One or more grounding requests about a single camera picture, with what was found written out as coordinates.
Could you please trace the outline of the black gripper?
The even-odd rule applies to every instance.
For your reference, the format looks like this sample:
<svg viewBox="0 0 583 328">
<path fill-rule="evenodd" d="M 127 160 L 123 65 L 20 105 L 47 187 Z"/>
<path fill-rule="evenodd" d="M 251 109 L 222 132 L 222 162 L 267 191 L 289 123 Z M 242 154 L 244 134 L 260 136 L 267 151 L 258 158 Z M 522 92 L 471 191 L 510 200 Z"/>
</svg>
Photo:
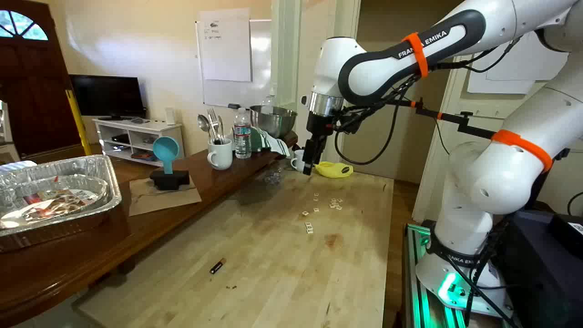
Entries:
<svg viewBox="0 0 583 328">
<path fill-rule="evenodd" d="M 311 136 L 306 140 L 304 147 L 304 174 L 311 174 L 317 169 L 317 162 L 322 154 L 326 138 L 333 132 L 335 118 L 333 116 L 318 116 L 309 112 L 306 129 Z"/>
</svg>

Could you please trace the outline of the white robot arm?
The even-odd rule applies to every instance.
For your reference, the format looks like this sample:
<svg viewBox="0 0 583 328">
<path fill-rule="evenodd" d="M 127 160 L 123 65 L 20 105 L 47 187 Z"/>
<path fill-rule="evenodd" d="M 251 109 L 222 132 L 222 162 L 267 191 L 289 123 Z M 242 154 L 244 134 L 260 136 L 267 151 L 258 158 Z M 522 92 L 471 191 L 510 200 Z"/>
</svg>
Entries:
<svg viewBox="0 0 583 328">
<path fill-rule="evenodd" d="M 583 0 L 462 0 L 431 27 L 382 50 L 333 36 L 315 65 L 306 167 L 318 162 L 328 134 L 355 131 L 388 103 L 402 105 L 408 85 L 430 71 L 453 69 L 464 54 L 484 54 L 526 32 L 563 50 L 566 63 L 486 136 L 484 147 L 461 143 L 450 153 L 430 249 L 415 265 L 419 282 L 448 307 L 506 313 L 488 236 L 493 218 L 521 209 L 535 178 L 583 134 Z"/>
</svg>

